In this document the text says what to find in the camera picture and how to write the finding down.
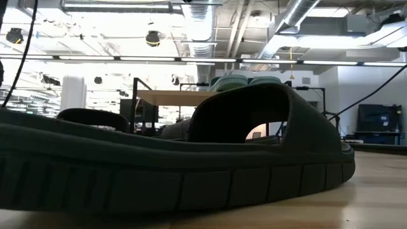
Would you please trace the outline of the black rubber slide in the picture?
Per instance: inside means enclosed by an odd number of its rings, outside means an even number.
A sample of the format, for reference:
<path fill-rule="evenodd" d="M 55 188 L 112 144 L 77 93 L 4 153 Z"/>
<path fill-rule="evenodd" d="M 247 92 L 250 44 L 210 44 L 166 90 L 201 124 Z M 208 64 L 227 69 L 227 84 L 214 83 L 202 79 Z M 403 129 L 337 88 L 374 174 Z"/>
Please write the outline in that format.
<path fill-rule="evenodd" d="M 0 209 L 223 209 L 331 190 L 354 172 L 354 150 L 282 83 L 209 97 L 171 140 L 0 109 Z"/>
<path fill-rule="evenodd" d="M 190 119 L 179 121 L 173 125 L 166 126 L 161 133 L 162 139 L 182 139 L 185 140 L 190 129 Z"/>
<path fill-rule="evenodd" d="M 69 108 L 61 111 L 57 119 L 84 125 L 112 127 L 124 133 L 130 130 L 129 121 L 124 116 L 109 111 Z"/>

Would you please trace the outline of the white room pillar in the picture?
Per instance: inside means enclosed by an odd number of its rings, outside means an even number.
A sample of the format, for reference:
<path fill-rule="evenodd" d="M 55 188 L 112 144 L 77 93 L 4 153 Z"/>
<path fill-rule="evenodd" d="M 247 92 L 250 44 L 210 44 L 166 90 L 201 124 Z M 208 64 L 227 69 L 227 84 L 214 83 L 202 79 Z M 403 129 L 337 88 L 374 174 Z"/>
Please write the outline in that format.
<path fill-rule="evenodd" d="M 67 75 L 62 80 L 60 110 L 86 108 L 86 81 L 82 76 Z"/>

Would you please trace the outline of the black aluminium table frame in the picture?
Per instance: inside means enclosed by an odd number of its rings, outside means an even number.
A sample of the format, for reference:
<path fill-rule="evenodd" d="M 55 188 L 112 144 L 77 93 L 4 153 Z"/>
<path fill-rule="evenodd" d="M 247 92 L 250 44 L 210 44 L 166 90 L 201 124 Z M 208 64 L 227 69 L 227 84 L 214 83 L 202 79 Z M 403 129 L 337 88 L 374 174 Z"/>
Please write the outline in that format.
<path fill-rule="evenodd" d="M 407 146 L 349 143 L 355 151 L 407 156 Z"/>

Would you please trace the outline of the corrugated silver air duct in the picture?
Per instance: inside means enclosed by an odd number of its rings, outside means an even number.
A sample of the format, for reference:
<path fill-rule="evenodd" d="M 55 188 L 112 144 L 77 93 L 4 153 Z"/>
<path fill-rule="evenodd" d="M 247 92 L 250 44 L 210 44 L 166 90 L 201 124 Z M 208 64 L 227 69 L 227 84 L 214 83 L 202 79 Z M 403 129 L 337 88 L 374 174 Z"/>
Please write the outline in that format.
<path fill-rule="evenodd" d="M 215 45 L 214 25 L 216 5 L 184 4 L 181 6 L 186 21 L 186 35 L 191 41 L 188 45 L 190 56 L 194 58 L 212 58 Z"/>

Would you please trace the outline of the black metal stand frame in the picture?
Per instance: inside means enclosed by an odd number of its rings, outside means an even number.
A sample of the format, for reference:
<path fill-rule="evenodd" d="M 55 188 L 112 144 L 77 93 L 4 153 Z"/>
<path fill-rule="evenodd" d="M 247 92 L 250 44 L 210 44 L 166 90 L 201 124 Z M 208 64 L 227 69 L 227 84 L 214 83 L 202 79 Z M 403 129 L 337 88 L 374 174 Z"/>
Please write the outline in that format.
<path fill-rule="evenodd" d="M 326 89 L 325 88 L 302 86 L 302 87 L 293 87 L 293 89 L 299 90 L 299 91 L 313 90 L 314 92 L 316 92 L 316 90 L 320 90 L 322 92 L 322 114 L 327 115 L 328 112 L 326 110 Z"/>

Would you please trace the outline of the blue media cabinet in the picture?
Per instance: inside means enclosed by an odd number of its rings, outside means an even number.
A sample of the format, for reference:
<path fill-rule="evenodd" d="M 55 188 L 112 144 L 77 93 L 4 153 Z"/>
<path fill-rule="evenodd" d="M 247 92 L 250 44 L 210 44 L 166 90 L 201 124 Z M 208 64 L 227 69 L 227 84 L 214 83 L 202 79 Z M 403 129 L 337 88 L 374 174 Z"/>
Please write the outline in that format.
<path fill-rule="evenodd" d="M 402 145 L 406 134 L 404 132 L 354 132 L 342 137 L 344 141 L 362 144 Z"/>

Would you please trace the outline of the long ceiling light strip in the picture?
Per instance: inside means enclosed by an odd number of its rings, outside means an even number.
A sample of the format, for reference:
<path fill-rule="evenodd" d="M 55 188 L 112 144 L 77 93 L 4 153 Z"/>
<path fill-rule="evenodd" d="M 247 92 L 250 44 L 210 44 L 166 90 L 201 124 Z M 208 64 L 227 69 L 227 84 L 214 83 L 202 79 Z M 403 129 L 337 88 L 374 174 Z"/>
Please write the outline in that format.
<path fill-rule="evenodd" d="M 60 60 L 82 62 L 180 62 L 180 63 L 227 63 L 227 64 L 278 64 L 308 66 L 361 66 L 361 67 L 404 67 L 407 62 L 362 62 L 341 60 L 286 60 L 286 59 L 231 59 L 194 57 L 138 57 L 138 56 L 86 56 L 86 55 L 28 55 L 26 60 Z"/>

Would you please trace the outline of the slanted silver air duct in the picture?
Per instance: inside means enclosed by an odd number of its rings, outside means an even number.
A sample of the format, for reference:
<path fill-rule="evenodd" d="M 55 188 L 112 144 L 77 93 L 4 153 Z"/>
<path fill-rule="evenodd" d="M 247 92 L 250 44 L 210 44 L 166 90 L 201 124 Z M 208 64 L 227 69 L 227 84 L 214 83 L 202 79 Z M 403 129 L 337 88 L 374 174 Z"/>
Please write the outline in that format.
<path fill-rule="evenodd" d="M 268 27 L 268 42 L 257 54 L 257 59 L 271 59 L 286 45 L 285 35 L 297 35 L 300 24 L 321 0 L 290 0 L 281 14 L 274 16 Z"/>

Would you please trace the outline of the black metal wood shelf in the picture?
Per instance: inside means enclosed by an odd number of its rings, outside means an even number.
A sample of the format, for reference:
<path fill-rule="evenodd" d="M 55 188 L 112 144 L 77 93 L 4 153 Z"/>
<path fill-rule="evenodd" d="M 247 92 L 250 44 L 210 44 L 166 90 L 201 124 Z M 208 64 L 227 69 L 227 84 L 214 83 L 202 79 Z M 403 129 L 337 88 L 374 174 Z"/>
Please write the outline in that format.
<path fill-rule="evenodd" d="M 223 92 L 139 90 L 137 96 L 153 106 L 194 107 L 185 142 L 243 143 L 259 125 L 288 121 L 287 85 L 263 84 Z"/>

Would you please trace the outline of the black wall television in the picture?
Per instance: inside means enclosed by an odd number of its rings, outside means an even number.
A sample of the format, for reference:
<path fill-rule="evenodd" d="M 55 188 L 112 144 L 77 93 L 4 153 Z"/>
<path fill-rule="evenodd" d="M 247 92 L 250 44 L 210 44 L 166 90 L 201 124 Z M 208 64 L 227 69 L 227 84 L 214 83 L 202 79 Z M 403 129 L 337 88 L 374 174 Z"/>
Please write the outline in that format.
<path fill-rule="evenodd" d="M 360 104 L 357 113 L 357 132 L 401 132 L 402 107 L 398 105 Z"/>

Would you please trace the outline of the black hanging ceiling lamp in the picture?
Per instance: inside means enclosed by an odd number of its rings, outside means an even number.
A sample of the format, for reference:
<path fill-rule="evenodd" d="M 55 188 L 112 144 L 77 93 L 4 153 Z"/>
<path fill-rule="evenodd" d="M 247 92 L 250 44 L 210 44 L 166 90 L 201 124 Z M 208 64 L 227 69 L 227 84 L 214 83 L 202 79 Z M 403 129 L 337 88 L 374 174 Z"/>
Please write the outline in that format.
<path fill-rule="evenodd" d="M 146 44 L 151 47 L 157 47 L 160 45 L 160 38 L 158 31 L 148 31 L 146 36 Z"/>
<path fill-rule="evenodd" d="M 24 37 L 21 28 L 11 28 L 6 34 L 6 40 L 13 44 L 21 44 L 24 42 Z"/>

